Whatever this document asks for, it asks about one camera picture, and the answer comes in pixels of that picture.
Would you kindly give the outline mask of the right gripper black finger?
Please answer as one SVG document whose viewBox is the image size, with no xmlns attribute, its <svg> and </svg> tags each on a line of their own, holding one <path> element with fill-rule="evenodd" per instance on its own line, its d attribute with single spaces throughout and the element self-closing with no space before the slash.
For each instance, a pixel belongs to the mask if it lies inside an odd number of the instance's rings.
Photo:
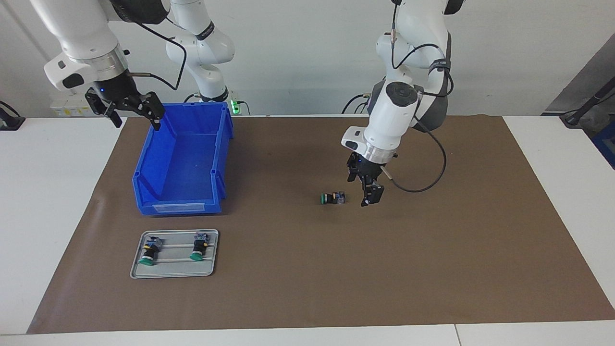
<svg viewBox="0 0 615 346">
<path fill-rule="evenodd" d="M 165 107 L 156 92 L 129 96 L 129 109 L 139 116 L 147 118 L 154 131 L 160 130 Z"/>
<path fill-rule="evenodd" d="M 117 114 L 116 105 L 112 102 L 110 105 L 106 105 L 102 98 L 97 94 L 93 88 L 89 88 L 86 91 L 86 101 L 90 105 L 90 109 L 96 115 L 103 115 L 108 120 L 111 120 L 116 128 L 120 128 L 123 124 L 121 117 Z"/>
</svg>

